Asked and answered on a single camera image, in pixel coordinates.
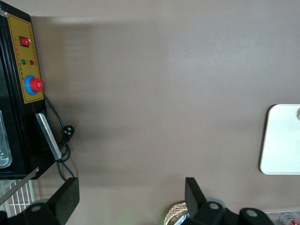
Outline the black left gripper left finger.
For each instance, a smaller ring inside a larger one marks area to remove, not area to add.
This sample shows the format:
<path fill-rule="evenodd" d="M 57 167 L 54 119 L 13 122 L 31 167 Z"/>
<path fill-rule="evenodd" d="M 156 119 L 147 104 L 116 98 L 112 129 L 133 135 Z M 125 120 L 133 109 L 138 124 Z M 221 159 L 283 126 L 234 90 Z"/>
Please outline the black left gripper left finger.
<path fill-rule="evenodd" d="M 45 202 L 31 205 L 23 213 L 26 225 L 65 225 L 80 200 L 79 179 L 69 178 Z"/>

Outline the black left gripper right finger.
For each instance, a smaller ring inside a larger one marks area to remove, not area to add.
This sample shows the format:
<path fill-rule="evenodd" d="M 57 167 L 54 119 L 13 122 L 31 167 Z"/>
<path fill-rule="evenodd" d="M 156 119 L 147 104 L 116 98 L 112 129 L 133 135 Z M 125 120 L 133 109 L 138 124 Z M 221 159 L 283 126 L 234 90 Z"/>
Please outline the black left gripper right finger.
<path fill-rule="evenodd" d="M 217 199 L 207 199 L 193 177 L 185 179 L 185 203 L 189 213 L 185 220 L 186 225 L 222 224 L 224 206 Z"/>

